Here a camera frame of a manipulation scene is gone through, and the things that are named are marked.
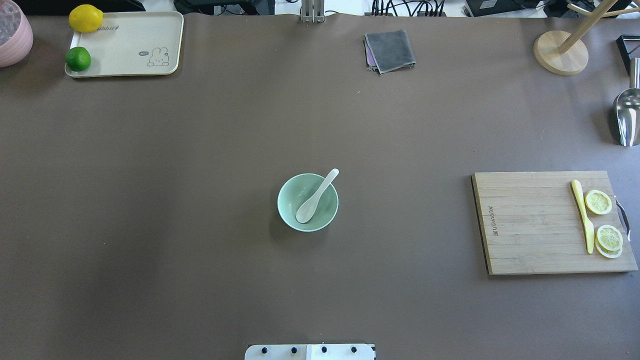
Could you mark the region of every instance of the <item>round wooden base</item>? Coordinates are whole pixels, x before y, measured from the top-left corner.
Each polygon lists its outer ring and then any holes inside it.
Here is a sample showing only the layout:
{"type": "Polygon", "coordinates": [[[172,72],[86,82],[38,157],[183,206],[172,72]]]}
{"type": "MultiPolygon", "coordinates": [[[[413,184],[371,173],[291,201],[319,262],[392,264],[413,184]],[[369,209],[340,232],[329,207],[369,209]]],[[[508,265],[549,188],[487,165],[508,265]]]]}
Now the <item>round wooden base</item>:
{"type": "Polygon", "coordinates": [[[580,40],[561,54],[558,48],[570,36],[566,31],[548,31],[536,39],[533,53],[540,65],[558,75],[576,75],[584,70],[589,61],[587,47],[580,40]]]}

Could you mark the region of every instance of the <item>logo text on cutting board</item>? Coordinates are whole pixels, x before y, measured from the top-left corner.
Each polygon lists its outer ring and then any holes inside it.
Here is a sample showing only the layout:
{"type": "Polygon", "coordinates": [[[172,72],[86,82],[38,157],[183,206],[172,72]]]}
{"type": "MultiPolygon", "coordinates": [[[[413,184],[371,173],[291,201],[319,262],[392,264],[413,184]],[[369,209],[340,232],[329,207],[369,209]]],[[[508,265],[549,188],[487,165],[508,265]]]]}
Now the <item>logo text on cutting board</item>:
{"type": "Polygon", "coordinates": [[[491,218],[491,230],[494,236],[498,236],[498,225],[495,224],[495,214],[493,213],[493,206],[489,206],[489,217],[491,218]]]}

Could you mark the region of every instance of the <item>knife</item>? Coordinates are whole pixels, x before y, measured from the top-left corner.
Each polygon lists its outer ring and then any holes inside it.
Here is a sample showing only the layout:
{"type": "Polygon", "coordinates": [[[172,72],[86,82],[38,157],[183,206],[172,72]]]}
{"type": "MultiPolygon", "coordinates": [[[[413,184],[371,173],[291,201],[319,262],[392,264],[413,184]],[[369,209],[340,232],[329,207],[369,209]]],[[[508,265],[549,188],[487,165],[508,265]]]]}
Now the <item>knife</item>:
{"type": "Polygon", "coordinates": [[[573,197],[578,203],[578,210],[580,210],[580,217],[582,219],[582,225],[584,226],[584,238],[587,241],[587,252],[593,253],[593,223],[587,217],[587,209],[584,206],[584,195],[582,194],[582,184],[578,180],[571,181],[571,189],[573,190],[573,197]]]}

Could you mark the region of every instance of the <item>cable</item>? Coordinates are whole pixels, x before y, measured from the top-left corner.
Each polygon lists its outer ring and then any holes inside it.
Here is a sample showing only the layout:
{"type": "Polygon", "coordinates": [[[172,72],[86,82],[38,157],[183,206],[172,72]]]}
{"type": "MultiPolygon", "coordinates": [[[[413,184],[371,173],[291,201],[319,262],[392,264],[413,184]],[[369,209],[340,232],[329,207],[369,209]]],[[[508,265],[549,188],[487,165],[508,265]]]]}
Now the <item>cable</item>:
{"type": "Polygon", "coordinates": [[[427,2],[425,2],[424,0],[419,2],[418,5],[413,9],[412,12],[409,13],[409,16],[414,16],[416,13],[418,15],[420,15],[420,9],[422,8],[423,5],[425,5],[427,2]]]}
{"type": "Polygon", "coordinates": [[[244,15],[245,14],[244,10],[242,11],[242,13],[234,13],[233,11],[231,11],[229,9],[225,9],[225,11],[227,11],[228,13],[233,14],[233,15],[244,15]]]}
{"type": "Polygon", "coordinates": [[[427,15],[427,12],[429,12],[429,10],[433,12],[433,5],[431,5],[431,3],[429,3],[428,1],[423,1],[418,4],[415,9],[413,9],[413,13],[411,14],[411,16],[413,16],[413,14],[417,14],[417,16],[420,16],[420,9],[422,9],[422,5],[426,5],[424,9],[424,16],[427,15]]]}
{"type": "Polygon", "coordinates": [[[528,7],[524,6],[523,4],[520,4],[520,3],[518,2],[518,0],[511,0],[511,1],[512,1],[514,4],[518,5],[519,7],[521,7],[523,10],[537,10],[537,9],[539,9],[539,8],[543,8],[543,7],[545,7],[546,5],[549,5],[549,3],[551,3],[551,1],[553,1],[553,0],[547,0],[547,2],[546,2],[546,3],[543,3],[542,5],[538,5],[538,6],[536,6],[535,8],[528,8],[528,7]]]}
{"type": "Polygon", "coordinates": [[[441,4],[438,3],[438,0],[433,0],[433,2],[435,3],[435,6],[429,16],[437,16],[438,9],[439,7],[441,7],[441,4]]]}
{"type": "Polygon", "coordinates": [[[428,3],[428,1],[425,1],[425,0],[409,0],[409,1],[403,0],[402,4],[394,4],[394,3],[393,3],[393,0],[389,0],[389,2],[387,2],[387,7],[386,7],[386,9],[385,9],[385,12],[386,12],[386,14],[388,15],[388,13],[389,13],[389,10],[388,10],[388,9],[389,9],[389,8],[391,8],[391,10],[393,10],[393,11],[394,11],[395,15],[396,15],[396,16],[398,16],[397,11],[396,11],[396,6],[402,6],[402,5],[405,5],[405,6],[407,7],[407,10],[408,10],[408,15],[409,15],[409,16],[413,16],[413,15],[412,15],[412,14],[413,14],[413,12],[411,11],[411,8],[409,7],[409,4],[410,4],[410,3],[423,3],[423,2],[428,3]]]}

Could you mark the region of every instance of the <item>white plate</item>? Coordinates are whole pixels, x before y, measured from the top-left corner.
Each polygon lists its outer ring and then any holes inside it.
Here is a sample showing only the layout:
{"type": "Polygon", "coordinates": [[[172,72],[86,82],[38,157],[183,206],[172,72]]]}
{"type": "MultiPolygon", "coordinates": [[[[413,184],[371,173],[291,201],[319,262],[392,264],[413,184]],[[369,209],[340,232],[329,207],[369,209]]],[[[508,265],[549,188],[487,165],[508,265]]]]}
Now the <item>white plate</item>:
{"type": "Polygon", "coordinates": [[[178,68],[182,25],[179,12],[105,13],[91,33],[76,31],[71,46],[91,55],[85,71],[65,72],[73,78],[93,76],[167,75],[178,68]]]}

